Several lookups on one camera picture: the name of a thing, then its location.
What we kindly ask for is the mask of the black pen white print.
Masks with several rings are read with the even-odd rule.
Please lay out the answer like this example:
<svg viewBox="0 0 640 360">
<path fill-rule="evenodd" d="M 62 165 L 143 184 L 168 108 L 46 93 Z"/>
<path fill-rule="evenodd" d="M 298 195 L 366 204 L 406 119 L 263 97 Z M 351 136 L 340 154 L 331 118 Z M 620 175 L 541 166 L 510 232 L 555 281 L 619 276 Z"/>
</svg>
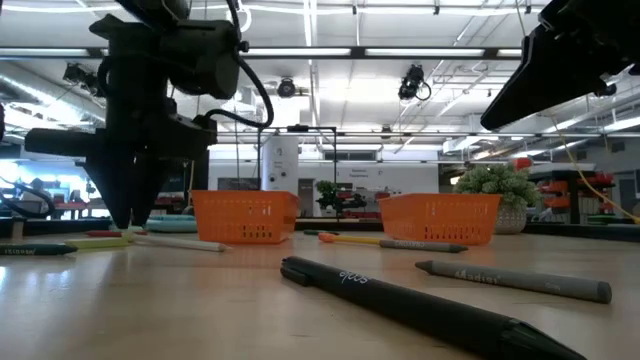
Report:
<svg viewBox="0 0 640 360">
<path fill-rule="evenodd" d="M 315 287 L 485 360 L 587 360 L 516 318 L 290 256 L 281 275 Z"/>
</svg>

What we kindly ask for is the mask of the small background plant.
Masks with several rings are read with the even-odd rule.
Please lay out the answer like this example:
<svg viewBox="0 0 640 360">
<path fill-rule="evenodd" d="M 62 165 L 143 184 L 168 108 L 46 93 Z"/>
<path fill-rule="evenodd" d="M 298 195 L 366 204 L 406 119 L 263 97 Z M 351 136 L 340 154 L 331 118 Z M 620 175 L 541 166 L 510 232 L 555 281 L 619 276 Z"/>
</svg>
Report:
<svg viewBox="0 0 640 360">
<path fill-rule="evenodd" d="M 318 181 L 315 185 L 320 197 L 316 200 L 321 210 L 331 208 L 337 215 L 341 215 L 345 209 L 365 208 L 367 202 L 358 193 L 348 193 L 346 197 L 339 194 L 335 183 L 327 180 Z"/>
</svg>

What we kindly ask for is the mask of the green potted plant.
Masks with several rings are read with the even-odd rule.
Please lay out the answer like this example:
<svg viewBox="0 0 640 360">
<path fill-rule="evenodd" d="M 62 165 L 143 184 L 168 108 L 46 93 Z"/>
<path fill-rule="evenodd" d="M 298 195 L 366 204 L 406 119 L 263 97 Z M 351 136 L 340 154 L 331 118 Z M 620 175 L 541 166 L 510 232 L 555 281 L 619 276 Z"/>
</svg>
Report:
<svg viewBox="0 0 640 360">
<path fill-rule="evenodd" d="M 454 185 L 453 191 L 500 195 L 494 233 L 518 234 L 525 228 L 527 209 L 540 199 L 535 184 L 528 176 L 527 170 L 517 170 L 513 164 L 481 164 L 466 171 Z"/>
</svg>

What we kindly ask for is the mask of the person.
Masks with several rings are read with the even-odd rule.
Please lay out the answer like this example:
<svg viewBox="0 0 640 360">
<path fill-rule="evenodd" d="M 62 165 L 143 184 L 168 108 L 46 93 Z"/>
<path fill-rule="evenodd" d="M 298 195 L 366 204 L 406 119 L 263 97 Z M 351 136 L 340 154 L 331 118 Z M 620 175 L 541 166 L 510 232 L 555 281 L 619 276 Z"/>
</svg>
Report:
<svg viewBox="0 0 640 360">
<path fill-rule="evenodd" d="M 43 201 L 45 198 L 51 199 L 51 194 L 45 190 L 44 182 L 40 178 L 34 178 L 30 183 L 31 192 L 23 193 L 23 200 Z"/>
</svg>

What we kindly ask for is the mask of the orange plastic bin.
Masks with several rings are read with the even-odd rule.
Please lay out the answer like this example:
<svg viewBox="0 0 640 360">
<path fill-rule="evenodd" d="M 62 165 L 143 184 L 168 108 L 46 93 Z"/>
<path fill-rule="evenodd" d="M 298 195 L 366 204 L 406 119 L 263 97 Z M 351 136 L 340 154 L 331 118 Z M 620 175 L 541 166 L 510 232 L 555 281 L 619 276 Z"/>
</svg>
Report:
<svg viewBox="0 0 640 360">
<path fill-rule="evenodd" d="M 499 194 L 403 194 L 379 200 L 388 237 L 466 246 L 488 244 Z"/>
<path fill-rule="evenodd" d="M 194 190 L 201 241 L 275 245 L 294 232 L 299 198 L 287 191 Z"/>
</svg>

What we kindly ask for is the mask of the grey crayon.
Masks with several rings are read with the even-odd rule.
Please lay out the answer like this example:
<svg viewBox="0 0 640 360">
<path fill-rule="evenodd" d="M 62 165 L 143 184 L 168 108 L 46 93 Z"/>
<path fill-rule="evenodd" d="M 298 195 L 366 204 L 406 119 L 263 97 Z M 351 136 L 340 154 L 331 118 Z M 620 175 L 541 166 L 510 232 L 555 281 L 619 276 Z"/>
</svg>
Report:
<svg viewBox="0 0 640 360">
<path fill-rule="evenodd" d="M 405 240 L 380 240 L 379 246 L 382 248 L 421 250 L 421 251 L 445 252 L 445 253 L 461 253 L 468 250 L 468 248 L 463 245 L 448 244 L 448 243 L 405 241 Z"/>
<path fill-rule="evenodd" d="M 611 286 L 604 281 L 435 260 L 416 262 L 415 266 L 430 275 L 546 293 L 601 304 L 609 304 L 613 296 Z"/>
</svg>

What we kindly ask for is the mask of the yellow pencil orange eraser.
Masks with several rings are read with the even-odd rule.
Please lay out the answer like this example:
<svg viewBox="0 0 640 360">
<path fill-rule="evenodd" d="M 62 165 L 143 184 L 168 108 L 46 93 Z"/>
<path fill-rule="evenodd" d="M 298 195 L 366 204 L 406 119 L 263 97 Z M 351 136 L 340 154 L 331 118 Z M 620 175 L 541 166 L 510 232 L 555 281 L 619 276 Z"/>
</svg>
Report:
<svg viewBox="0 0 640 360">
<path fill-rule="evenodd" d="M 375 245 L 378 246 L 381 242 L 380 239 L 372 238 L 372 237 L 357 237 L 357 236 L 346 236 L 346 235 L 336 235 L 327 232 L 321 232 L 318 234 L 318 239 L 324 243 L 353 243 L 353 244 L 367 244 L 367 245 Z"/>
</svg>

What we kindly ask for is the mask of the blue calculator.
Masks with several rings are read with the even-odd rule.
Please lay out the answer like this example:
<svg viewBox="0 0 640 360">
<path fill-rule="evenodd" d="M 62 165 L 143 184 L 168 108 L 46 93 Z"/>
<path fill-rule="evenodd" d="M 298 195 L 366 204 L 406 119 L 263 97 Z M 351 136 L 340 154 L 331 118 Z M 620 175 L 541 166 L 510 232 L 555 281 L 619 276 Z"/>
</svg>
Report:
<svg viewBox="0 0 640 360">
<path fill-rule="evenodd" d="M 146 222 L 145 229 L 162 233 L 196 233 L 196 219 L 192 215 L 153 215 Z"/>
</svg>

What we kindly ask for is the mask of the black monitor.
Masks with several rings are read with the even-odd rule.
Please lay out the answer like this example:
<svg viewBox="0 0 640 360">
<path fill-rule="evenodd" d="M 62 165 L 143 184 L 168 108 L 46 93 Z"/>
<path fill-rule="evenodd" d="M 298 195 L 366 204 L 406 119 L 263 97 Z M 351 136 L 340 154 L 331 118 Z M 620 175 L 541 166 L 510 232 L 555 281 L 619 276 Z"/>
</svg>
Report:
<svg viewBox="0 0 640 360">
<path fill-rule="evenodd" d="M 191 190 L 207 190 L 209 165 L 207 161 L 178 162 L 172 165 L 168 177 L 163 184 L 162 192 L 187 192 Z"/>
</svg>

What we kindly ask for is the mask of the green crayon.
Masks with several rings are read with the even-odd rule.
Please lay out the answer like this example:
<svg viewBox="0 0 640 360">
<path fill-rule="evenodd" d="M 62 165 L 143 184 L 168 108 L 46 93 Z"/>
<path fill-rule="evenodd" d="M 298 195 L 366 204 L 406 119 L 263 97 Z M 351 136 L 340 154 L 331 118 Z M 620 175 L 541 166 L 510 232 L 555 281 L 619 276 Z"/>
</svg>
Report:
<svg viewBox="0 0 640 360">
<path fill-rule="evenodd" d="M 76 251 L 76 247 L 64 244 L 0 244 L 2 256 L 58 256 Z"/>
</svg>

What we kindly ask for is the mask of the white pencil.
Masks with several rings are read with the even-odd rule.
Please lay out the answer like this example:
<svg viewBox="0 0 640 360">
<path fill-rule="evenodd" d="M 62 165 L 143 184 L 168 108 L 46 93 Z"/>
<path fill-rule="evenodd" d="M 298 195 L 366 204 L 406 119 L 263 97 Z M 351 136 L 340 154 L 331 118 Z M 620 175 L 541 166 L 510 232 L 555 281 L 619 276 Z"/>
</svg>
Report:
<svg viewBox="0 0 640 360">
<path fill-rule="evenodd" d="M 140 235 L 134 232 L 122 232 L 121 237 L 129 242 L 146 243 L 157 246 L 174 247 L 190 250 L 210 252 L 225 252 L 229 247 L 217 242 L 204 242 L 199 240 L 187 240 L 173 237 Z"/>
</svg>

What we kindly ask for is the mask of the white cylindrical tank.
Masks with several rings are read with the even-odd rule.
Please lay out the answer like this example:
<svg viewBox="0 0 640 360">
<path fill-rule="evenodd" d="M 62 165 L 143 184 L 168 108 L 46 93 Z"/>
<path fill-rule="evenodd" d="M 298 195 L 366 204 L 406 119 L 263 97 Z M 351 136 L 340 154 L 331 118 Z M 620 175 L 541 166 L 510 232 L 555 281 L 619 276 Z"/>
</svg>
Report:
<svg viewBox="0 0 640 360">
<path fill-rule="evenodd" d="M 293 136 L 273 136 L 262 145 L 261 189 L 298 195 L 299 144 Z"/>
</svg>

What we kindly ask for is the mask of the red crayon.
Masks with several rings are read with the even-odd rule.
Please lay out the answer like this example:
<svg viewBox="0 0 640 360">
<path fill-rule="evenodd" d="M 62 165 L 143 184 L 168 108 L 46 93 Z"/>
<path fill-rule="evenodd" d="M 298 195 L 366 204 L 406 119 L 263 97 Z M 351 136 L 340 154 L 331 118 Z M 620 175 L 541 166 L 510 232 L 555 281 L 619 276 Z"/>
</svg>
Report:
<svg viewBox="0 0 640 360">
<path fill-rule="evenodd" d="M 146 231 L 135 231 L 135 232 L 120 232 L 120 231 L 111 231 L 111 230 L 91 230 L 85 233 L 89 237 L 109 237 L 109 238 L 118 238 L 123 235 L 147 235 Z"/>
</svg>

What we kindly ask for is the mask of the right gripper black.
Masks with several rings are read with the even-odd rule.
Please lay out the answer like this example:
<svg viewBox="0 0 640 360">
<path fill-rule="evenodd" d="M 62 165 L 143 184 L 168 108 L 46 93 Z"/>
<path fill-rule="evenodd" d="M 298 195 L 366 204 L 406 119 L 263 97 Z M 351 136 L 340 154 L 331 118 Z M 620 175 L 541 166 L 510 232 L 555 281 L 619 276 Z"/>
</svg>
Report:
<svg viewBox="0 0 640 360">
<path fill-rule="evenodd" d="M 481 116 L 487 130 L 607 88 L 640 63 L 640 0 L 552 0 L 523 39 L 521 63 Z"/>
</svg>

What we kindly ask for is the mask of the rack with red bins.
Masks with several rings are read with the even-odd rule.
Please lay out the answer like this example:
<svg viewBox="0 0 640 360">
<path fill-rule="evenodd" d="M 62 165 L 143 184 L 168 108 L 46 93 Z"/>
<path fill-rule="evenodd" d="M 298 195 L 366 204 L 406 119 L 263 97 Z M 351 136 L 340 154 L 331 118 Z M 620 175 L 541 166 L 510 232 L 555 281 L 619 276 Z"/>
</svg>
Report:
<svg viewBox="0 0 640 360">
<path fill-rule="evenodd" d="M 529 176 L 542 196 L 542 208 L 551 212 L 551 222 L 584 225 L 592 216 L 614 213 L 613 206 L 592 190 L 610 198 L 615 187 L 613 176 L 596 171 L 584 171 L 583 175 L 576 170 L 552 170 Z"/>
</svg>

